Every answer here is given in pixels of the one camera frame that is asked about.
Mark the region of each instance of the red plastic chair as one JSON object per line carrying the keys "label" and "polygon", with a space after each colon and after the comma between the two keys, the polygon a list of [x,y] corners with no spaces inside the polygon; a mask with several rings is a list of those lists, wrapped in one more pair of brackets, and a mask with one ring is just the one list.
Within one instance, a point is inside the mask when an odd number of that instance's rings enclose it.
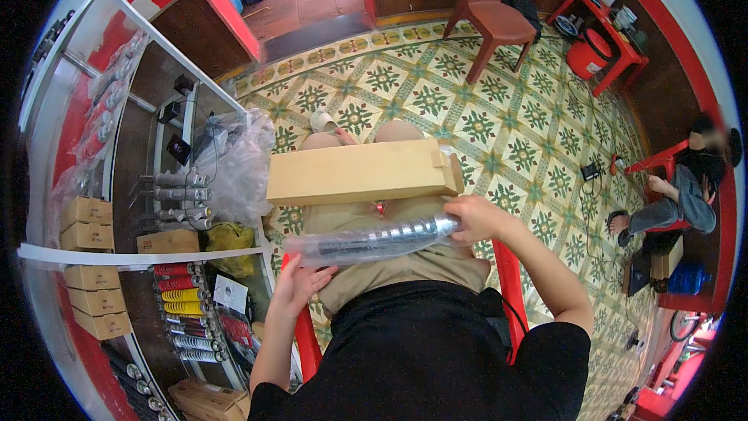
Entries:
{"label": "red plastic chair", "polygon": [[[676,171],[676,153],[681,152],[686,148],[688,148],[688,140],[683,140],[679,144],[674,145],[667,150],[659,152],[658,154],[653,154],[643,161],[632,164],[631,166],[626,168],[625,172],[626,174],[638,173],[639,171],[648,170],[653,167],[663,166],[665,168],[667,180],[669,181],[670,179],[672,179],[672,175]],[[651,192],[649,189],[646,189],[646,194],[650,202],[657,201],[661,198],[660,194]],[[686,220],[677,220],[670,226],[665,226],[664,228],[647,229],[647,232],[673,231],[675,229],[687,228],[688,226],[689,224]]]}
{"label": "red plastic chair", "polygon": [[501,0],[457,0],[454,14],[444,28],[443,39],[463,18],[468,19],[483,35],[483,44],[467,74],[468,83],[476,82],[497,46],[524,45],[513,69],[515,73],[519,71],[529,46],[535,40],[536,30],[518,10],[501,4]]}
{"label": "red plastic chair", "polygon": [[[499,241],[493,241],[494,255],[496,256],[496,267],[499,274],[499,283],[501,285],[501,295],[519,314],[521,322],[517,316],[510,310],[507,304],[504,304],[504,312],[510,322],[510,339],[512,341],[512,357],[507,360],[513,364],[517,356],[519,344],[524,337],[524,328],[527,326],[527,314],[524,310],[524,300],[522,298],[522,285],[520,283],[519,260],[514,254]],[[289,254],[284,255],[281,270],[291,259]],[[302,359],[302,375],[304,382],[312,379],[317,373],[319,362],[323,359],[322,351],[319,350],[319,343],[314,334],[312,316],[309,313],[309,307],[305,307],[298,315],[296,320],[296,329],[294,332],[296,342],[298,343],[299,356]]]}

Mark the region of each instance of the red plastic table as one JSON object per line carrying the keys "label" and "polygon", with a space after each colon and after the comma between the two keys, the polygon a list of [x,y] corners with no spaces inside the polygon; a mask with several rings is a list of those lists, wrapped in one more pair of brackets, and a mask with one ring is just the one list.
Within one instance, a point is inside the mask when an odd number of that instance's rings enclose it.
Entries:
{"label": "red plastic table", "polygon": [[[564,3],[561,4],[561,6],[558,8],[558,10],[556,10],[554,14],[548,17],[545,22],[548,24],[552,24],[554,20],[556,20],[556,17],[562,14],[574,1],[575,0],[565,0]],[[626,68],[632,64],[636,64],[637,67],[635,68],[633,73],[626,79],[626,84],[630,85],[639,76],[644,67],[649,63],[649,58],[636,52],[633,47],[631,47],[631,44],[625,42],[618,31],[616,31],[616,29],[612,27],[610,18],[608,18],[608,15],[610,14],[609,6],[600,3],[600,6],[598,7],[591,0],[581,1],[595,15],[595,17],[597,17],[600,23],[602,23],[605,31],[610,34],[613,42],[616,43],[618,49],[621,51],[621,57],[613,64],[610,70],[607,71],[603,80],[593,90],[593,96],[597,98],[600,93],[602,93],[606,88],[610,86],[610,84],[614,79],[616,79],[616,77],[622,74],[623,70],[626,70]]]}

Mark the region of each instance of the gray pants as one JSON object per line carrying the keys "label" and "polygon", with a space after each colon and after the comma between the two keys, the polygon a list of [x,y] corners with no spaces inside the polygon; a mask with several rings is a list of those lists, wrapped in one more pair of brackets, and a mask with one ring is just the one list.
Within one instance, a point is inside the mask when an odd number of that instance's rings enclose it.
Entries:
{"label": "gray pants", "polygon": [[707,234],[714,231],[716,215],[711,205],[704,201],[696,176],[686,166],[676,164],[670,184],[680,192],[678,202],[664,197],[631,214],[629,233],[664,228],[677,220],[686,220],[692,227]]}

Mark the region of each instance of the brown plastic chair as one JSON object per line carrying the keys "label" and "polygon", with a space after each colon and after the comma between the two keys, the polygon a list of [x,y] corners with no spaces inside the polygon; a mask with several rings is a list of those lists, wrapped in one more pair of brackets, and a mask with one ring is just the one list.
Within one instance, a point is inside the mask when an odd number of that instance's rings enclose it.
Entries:
{"label": "brown plastic chair", "polygon": [[513,69],[515,73],[519,70],[529,46],[535,39],[536,30],[518,10],[501,4],[501,0],[457,0],[455,12],[444,29],[444,39],[450,34],[455,23],[463,18],[468,19],[483,35],[483,44],[470,73],[467,74],[469,83],[476,82],[497,46],[524,44]]}

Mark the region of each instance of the patterned floor tile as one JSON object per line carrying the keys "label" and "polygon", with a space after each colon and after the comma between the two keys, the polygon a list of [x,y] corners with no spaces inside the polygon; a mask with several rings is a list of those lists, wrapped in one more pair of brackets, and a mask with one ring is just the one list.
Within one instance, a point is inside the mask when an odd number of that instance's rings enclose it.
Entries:
{"label": "patterned floor tile", "polygon": [[[579,168],[594,161],[604,169],[614,152],[627,162],[642,158],[631,114],[610,89],[592,98],[597,80],[571,72],[569,43],[545,24],[544,38],[530,48],[518,73],[512,68],[521,47],[500,46],[473,85],[465,77],[481,36],[466,21],[457,23],[447,41],[443,33],[444,22],[438,21],[326,44],[239,78],[239,102],[272,117],[275,153],[299,149],[315,110],[329,113],[362,143],[371,143],[393,119],[445,140],[460,161],[465,192],[485,195],[521,218],[579,275],[596,317],[579,419],[604,419],[644,370],[623,344],[635,327],[651,329],[656,309],[648,289],[629,299],[619,292],[622,265],[642,238],[618,248],[604,220],[614,209],[641,208],[645,180],[606,174],[602,182],[583,183]],[[265,224],[277,274],[285,237],[304,231],[303,210],[276,208]],[[494,261],[490,241],[474,244],[473,251]],[[550,322],[523,267],[520,281],[530,327]],[[499,288],[495,267],[486,285]],[[330,323],[316,299],[310,308],[324,351]]]}

